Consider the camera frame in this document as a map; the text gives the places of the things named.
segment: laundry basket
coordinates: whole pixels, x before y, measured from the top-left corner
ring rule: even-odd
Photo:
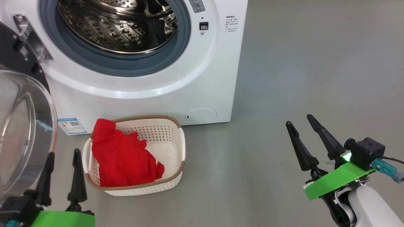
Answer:
[[[84,145],[82,155],[83,169],[90,185],[115,196],[145,195],[175,187],[181,180],[185,165],[185,137],[181,125],[168,116],[133,117],[114,122],[116,129],[125,134],[138,132],[138,138],[147,141],[146,149],[153,152],[165,167],[163,177],[142,185],[101,187],[99,164],[92,154],[93,139],[90,138]]]

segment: gray floor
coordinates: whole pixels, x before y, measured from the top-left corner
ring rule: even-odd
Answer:
[[[180,184],[113,197],[88,186],[97,226],[335,226],[310,202],[284,126],[291,120],[320,167],[332,170],[305,115],[344,143],[371,137],[404,159],[404,1],[250,0],[230,123],[185,127]],[[72,151],[87,136],[60,133],[53,209],[68,206]],[[395,164],[399,169],[404,166]],[[374,187],[404,215],[403,186],[379,173]]]

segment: front-loading washing machine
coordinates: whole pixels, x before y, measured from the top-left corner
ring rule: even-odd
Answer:
[[[247,0],[3,0],[0,26],[16,35],[0,44],[0,64],[21,71],[10,51],[32,61],[23,73],[48,88],[69,135],[91,133],[98,118],[228,122],[246,9]]]

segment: green light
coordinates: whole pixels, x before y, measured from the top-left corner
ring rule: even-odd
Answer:
[[[345,159],[345,161],[349,162],[349,160],[351,159],[352,153],[349,152],[346,155],[344,155],[342,158]]]

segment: cable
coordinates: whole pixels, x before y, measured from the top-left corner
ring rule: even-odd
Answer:
[[[381,158],[382,158],[382,159],[391,160],[391,161],[395,161],[395,162],[399,162],[399,163],[401,163],[401,164],[404,164],[403,161],[398,160],[398,159],[395,159],[395,158],[389,158],[389,157],[385,157],[385,156],[383,156],[383,157],[381,157]]]

